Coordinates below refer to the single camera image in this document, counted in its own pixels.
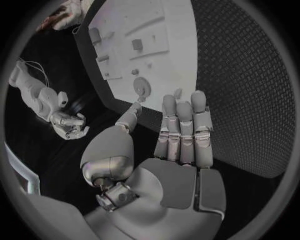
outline robotic hand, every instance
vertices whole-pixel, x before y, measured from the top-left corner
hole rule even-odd
[[[85,219],[102,239],[211,240],[224,219],[225,187],[210,168],[213,126],[205,94],[194,92],[191,104],[166,95],[162,109],[155,158],[134,171],[129,133],[141,113],[137,102],[83,153],[85,180],[102,189],[101,207]]]
[[[9,84],[20,89],[24,103],[41,119],[51,122],[55,132],[63,139],[79,139],[87,134],[89,127],[85,127],[86,119],[82,114],[70,116],[61,111],[68,103],[67,94],[62,91],[57,94],[52,88],[32,77],[25,61],[17,61]]]

